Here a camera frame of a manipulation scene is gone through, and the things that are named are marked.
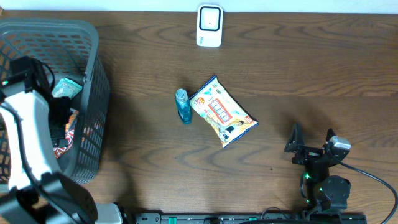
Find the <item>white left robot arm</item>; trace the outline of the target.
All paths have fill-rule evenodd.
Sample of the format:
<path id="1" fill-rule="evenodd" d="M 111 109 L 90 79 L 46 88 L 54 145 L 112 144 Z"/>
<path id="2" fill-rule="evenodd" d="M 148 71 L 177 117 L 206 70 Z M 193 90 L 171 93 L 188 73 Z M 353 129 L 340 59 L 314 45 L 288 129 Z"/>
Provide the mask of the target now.
<path id="1" fill-rule="evenodd" d="M 46 78 L 8 78 L 1 83 L 1 115 L 11 150 L 10 191 L 1 197 L 9 223 L 124 223 L 114 203 L 95 203 L 63 175 L 53 152 Z"/>

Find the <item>red candy bar wrapper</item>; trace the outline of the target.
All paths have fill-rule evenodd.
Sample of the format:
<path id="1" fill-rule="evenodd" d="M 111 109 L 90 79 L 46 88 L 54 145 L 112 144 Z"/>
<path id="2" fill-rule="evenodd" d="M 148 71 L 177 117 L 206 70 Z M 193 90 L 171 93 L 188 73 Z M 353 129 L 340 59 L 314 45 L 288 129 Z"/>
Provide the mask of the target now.
<path id="1" fill-rule="evenodd" d="M 62 155 L 64 155 L 69 149 L 71 149 L 73 144 L 73 138 L 75 133 L 75 126 L 77 124 L 77 117 L 79 111 L 73 108 L 70 108 L 71 115 L 69 117 L 68 123 L 65 126 L 65 137 L 63 140 L 67 142 L 67 144 L 62 143 L 61 146 L 55 147 L 53 149 L 55 153 L 55 157 L 59 159 Z"/>

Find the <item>teal wet wipes pack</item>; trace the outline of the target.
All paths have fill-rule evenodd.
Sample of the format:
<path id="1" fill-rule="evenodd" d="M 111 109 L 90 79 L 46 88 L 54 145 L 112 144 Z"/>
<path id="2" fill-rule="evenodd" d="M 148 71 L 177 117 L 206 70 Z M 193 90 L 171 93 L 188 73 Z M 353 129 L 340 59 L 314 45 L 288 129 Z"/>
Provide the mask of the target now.
<path id="1" fill-rule="evenodd" d="M 55 98 L 69 97 L 69 99 L 72 99 L 77 96 L 82 89 L 83 87 L 77 82 L 68 78 L 61 78 L 52 90 L 52 96 Z"/>

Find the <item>yellow snack bag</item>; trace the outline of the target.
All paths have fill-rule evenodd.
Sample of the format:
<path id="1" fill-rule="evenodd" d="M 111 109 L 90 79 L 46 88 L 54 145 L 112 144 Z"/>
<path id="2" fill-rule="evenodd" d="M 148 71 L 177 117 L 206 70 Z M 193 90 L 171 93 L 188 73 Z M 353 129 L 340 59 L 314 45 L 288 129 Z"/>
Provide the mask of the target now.
<path id="1" fill-rule="evenodd" d="M 213 128 L 223 148 L 258 125 L 215 75 L 190 97 L 190 106 Z"/>

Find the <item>blue liquid bottle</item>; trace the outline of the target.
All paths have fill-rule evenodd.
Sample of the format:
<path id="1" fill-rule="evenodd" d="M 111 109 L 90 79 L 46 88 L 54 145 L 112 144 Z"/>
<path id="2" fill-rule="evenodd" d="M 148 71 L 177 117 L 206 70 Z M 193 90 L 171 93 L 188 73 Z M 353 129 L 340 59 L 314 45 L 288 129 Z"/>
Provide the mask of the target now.
<path id="1" fill-rule="evenodd" d="M 182 88 L 178 89 L 175 93 L 175 102 L 178 115 L 183 124 L 190 124 L 192 122 L 192 112 L 187 91 Z"/>

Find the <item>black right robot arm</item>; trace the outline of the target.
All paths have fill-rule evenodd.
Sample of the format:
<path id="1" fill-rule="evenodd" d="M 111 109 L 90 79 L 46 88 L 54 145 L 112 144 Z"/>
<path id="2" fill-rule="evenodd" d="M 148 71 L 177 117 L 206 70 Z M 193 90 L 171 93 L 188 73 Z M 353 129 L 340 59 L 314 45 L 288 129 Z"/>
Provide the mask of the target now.
<path id="1" fill-rule="evenodd" d="M 351 182 L 338 175 L 330 175 L 330 167 L 341 162 L 350 152 L 351 144 L 339 137 L 332 129 L 326 134 L 321 148 L 307 146 L 301 126 L 293 125 L 284 151 L 294 154 L 292 163 L 304 166 L 300 180 L 302 197 L 307 199 L 308 209 L 303 215 L 338 213 L 347 209 Z"/>

